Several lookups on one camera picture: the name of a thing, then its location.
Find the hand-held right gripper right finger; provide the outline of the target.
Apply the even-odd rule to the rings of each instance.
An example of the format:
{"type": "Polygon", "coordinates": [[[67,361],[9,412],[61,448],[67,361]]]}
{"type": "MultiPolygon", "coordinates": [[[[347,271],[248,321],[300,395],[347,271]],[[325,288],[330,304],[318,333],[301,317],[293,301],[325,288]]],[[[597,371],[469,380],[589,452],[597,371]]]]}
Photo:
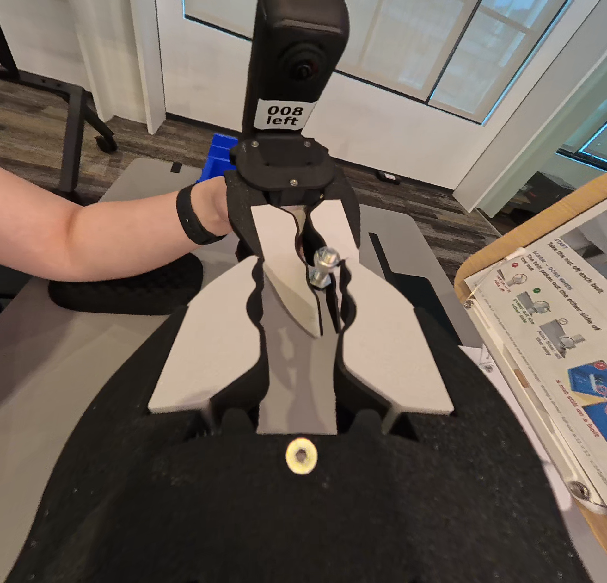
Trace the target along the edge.
{"type": "Polygon", "coordinates": [[[336,405],[352,419],[375,412],[382,430],[408,413],[451,415],[455,407],[414,306],[354,258],[340,263],[339,291],[336,405]]]}

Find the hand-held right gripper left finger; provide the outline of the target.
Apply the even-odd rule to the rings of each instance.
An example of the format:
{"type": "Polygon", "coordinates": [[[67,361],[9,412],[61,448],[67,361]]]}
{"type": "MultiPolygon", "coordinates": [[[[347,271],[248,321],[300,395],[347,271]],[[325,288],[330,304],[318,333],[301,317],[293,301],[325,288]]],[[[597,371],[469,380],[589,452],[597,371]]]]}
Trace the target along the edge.
{"type": "Polygon", "coordinates": [[[256,416],[269,389],[263,263],[252,255],[191,301],[148,402],[151,413],[256,416]]]}

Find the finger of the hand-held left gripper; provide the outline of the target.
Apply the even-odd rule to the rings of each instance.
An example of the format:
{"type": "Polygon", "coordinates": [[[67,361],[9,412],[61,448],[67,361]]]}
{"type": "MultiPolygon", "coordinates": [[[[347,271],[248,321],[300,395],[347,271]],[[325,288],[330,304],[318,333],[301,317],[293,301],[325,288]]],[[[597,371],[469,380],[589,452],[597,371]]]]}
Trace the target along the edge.
{"type": "Polygon", "coordinates": [[[316,292],[310,287],[308,266],[297,250],[299,224],[288,209],[269,204],[251,207],[261,245],[263,269],[284,309],[312,338],[322,336],[316,292]]]}
{"type": "Polygon", "coordinates": [[[336,334],[344,329],[342,304],[345,289],[345,263],[359,262],[359,246],[356,245],[355,236],[346,215],[344,204],[339,199],[327,199],[307,211],[303,230],[304,250],[311,256],[313,266],[316,250],[323,246],[334,248],[341,258],[339,268],[331,274],[331,284],[324,290],[312,290],[324,295],[336,334]]]}

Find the silver hex bolt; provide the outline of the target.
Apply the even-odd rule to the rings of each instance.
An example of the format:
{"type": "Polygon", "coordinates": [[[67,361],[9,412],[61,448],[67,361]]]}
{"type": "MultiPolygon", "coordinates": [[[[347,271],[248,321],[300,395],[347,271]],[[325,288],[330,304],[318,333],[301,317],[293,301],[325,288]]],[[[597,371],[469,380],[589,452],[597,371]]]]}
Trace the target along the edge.
{"type": "Polygon", "coordinates": [[[330,274],[333,274],[339,268],[340,261],[339,253],[334,248],[323,246],[316,250],[311,268],[327,270],[330,274]]]}

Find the blue plastic bin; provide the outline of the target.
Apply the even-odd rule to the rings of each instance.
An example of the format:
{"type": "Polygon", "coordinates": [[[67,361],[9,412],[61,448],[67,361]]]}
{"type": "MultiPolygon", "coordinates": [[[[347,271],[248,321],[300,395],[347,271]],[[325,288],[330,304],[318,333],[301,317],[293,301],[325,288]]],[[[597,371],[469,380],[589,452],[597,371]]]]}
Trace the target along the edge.
{"type": "Polygon", "coordinates": [[[230,160],[230,151],[238,142],[239,139],[237,137],[214,133],[205,165],[197,183],[223,176],[226,171],[235,169],[236,167],[230,160]]]}

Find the person's left forearm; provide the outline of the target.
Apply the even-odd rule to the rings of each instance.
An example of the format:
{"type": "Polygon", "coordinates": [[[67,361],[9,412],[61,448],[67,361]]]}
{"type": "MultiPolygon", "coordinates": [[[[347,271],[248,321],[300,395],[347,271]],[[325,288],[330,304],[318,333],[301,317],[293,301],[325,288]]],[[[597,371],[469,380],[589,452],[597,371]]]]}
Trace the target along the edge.
{"type": "Polygon", "coordinates": [[[1,265],[63,282],[105,281],[162,267],[197,249],[177,193],[80,206],[1,169],[1,265]]]}

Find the person's left hand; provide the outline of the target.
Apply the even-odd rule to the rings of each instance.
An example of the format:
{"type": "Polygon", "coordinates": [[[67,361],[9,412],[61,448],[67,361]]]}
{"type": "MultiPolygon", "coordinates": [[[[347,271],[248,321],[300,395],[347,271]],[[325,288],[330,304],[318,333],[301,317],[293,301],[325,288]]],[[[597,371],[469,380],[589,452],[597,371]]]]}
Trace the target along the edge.
{"type": "Polygon", "coordinates": [[[193,212],[201,226],[214,236],[233,232],[227,207],[226,182],[223,176],[196,183],[191,190],[193,212]]]}

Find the black wristband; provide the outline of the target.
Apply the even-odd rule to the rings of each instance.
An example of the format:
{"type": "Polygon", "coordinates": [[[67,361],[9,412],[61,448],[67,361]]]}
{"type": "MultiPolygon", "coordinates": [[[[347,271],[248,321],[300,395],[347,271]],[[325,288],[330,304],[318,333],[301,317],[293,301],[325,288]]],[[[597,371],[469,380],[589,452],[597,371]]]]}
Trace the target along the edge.
{"type": "Polygon", "coordinates": [[[184,233],[194,244],[199,246],[214,244],[223,240],[227,235],[215,235],[201,224],[193,210],[191,201],[191,193],[195,185],[195,183],[190,184],[177,193],[176,211],[178,220],[184,233]]]}

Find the white framed glass door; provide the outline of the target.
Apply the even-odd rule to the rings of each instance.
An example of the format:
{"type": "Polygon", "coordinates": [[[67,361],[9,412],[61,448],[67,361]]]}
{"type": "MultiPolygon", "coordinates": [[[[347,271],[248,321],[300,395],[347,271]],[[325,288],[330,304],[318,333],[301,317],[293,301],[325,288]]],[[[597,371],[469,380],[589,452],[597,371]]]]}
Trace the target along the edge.
{"type": "MultiPolygon", "coordinates": [[[[167,116],[240,132],[251,44],[156,0],[167,116]]],[[[335,73],[304,134],[332,156],[454,190],[599,0],[573,0],[484,124],[335,73]]]]}

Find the black wrist rest pad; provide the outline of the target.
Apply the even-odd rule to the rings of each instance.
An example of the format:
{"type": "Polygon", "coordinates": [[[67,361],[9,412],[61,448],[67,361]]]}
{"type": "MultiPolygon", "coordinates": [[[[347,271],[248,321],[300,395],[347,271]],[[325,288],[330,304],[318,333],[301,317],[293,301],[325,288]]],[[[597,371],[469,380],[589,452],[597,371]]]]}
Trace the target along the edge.
{"type": "Polygon", "coordinates": [[[140,275],[96,282],[50,281],[51,301],[66,310],[161,316],[185,307],[201,290],[203,264],[194,254],[140,275]]]}

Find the wooden instruction board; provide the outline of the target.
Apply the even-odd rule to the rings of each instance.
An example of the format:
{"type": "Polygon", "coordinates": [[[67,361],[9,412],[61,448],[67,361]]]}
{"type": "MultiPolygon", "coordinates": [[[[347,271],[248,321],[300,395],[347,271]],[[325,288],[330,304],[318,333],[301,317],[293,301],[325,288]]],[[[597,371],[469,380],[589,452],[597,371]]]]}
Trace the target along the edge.
{"type": "Polygon", "coordinates": [[[606,548],[606,175],[470,256],[456,294],[606,548]]]}

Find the black rolling stand base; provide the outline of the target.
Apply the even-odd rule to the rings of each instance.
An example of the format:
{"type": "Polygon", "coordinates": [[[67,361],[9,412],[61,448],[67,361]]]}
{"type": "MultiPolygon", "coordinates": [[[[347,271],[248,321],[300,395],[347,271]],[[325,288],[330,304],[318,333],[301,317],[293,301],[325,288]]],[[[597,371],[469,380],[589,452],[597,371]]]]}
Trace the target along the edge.
{"type": "Polygon", "coordinates": [[[77,192],[77,187],[85,124],[90,125],[97,132],[95,141],[101,152],[113,154],[118,150],[114,133],[88,104],[92,95],[82,86],[20,70],[3,31],[1,31],[1,80],[51,93],[67,104],[59,186],[53,192],[80,204],[82,198],[77,192]]]}

